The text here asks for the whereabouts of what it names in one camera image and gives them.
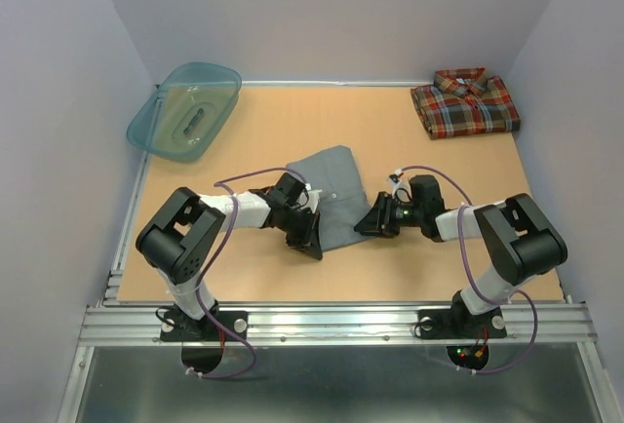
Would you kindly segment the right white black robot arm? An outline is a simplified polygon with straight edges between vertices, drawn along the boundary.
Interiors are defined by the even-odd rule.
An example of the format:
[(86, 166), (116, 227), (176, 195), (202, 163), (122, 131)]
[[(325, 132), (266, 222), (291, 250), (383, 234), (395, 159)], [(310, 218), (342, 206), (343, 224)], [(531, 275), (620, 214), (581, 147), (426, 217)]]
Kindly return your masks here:
[[(484, 313), (508, 301), (522, 285), (567, 261), (566, 242), (534, 200), (521, 193), (489, 205), (446, 208), (438, 180), (417, 174), (409, 181), (390, 175), (393, 191), (380, 192), (354, 231), (377, 238), (394, 238), (403, 227), (415, 227), (434, 242), (457, 240), (469, 285), (448, 312), (451, 329), (470, 335), (484, 323)], [(475, 278), (465, 241), (481, 239), (490, 266)]]

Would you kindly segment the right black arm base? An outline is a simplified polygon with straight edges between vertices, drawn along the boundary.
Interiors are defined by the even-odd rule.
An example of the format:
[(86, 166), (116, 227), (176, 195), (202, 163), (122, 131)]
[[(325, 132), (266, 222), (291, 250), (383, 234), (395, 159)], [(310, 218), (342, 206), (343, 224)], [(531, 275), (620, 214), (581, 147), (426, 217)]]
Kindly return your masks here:
[(420, 310), (413, 326), (416, 337), (435, 339), (505, 338), (507, 329), (499, 306), (488, 305), (483, 314), (472, 315), (458, 291), (450, 306)]

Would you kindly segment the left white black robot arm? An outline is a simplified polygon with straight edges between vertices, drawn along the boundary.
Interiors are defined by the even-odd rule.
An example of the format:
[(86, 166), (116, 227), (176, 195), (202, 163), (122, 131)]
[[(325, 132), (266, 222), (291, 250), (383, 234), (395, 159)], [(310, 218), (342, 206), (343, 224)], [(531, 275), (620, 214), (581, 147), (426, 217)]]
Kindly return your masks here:
[(205, 339), (215, 332), (217, 316), (203, 268), (219, 233), (279, 229), (288, 248), (320, 260), (321, 194), (291, 173), (272, 186), (233, 195), (200, 195), (179, 187), (140, 231), (136, 249), (166, 282), (186, 331)]

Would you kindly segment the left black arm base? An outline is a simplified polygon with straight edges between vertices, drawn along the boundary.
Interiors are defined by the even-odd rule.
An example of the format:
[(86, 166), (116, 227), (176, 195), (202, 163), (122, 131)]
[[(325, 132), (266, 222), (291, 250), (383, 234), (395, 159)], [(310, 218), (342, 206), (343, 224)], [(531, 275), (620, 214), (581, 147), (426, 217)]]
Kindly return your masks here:
[(228, 334), (204, 316), (200, 320), (188, 317), (177, 305), (161, 306), (155, 311), (156, 319), (161, 323), (160, 340), (162, 342), (242, 342), (247, 339), (247, 329), (236, 331), (237, 322), (247, 322), (249, 314), (244, 310), (220, 310), (216, 305), (211, 309), (214, 318), (231, 330)]

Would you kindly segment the grey long sleeve shirt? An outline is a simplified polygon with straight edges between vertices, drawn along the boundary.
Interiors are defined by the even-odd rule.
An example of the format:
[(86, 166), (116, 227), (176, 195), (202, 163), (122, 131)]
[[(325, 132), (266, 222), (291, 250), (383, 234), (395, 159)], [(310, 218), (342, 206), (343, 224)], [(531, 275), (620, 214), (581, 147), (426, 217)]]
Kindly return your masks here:
[(323, 252), (367, 241), (355, 225), (370, 211), (366, 191), (351, 149), (327, 148), (286, 168), (320, 190), (320, 243)]

